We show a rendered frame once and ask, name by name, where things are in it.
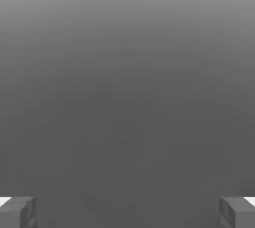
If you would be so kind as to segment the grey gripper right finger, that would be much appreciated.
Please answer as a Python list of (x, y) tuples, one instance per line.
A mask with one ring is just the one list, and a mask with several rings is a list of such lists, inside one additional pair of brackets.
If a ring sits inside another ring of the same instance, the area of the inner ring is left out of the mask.
[(218, 212), (222, 228), (255, 228), (255, 197), (220, 197)]

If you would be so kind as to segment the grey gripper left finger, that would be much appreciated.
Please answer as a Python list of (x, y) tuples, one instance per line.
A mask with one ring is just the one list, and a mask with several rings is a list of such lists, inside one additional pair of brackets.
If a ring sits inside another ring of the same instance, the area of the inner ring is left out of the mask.
[(36, 198), (0, 196), (0, 228), (37, 228)]

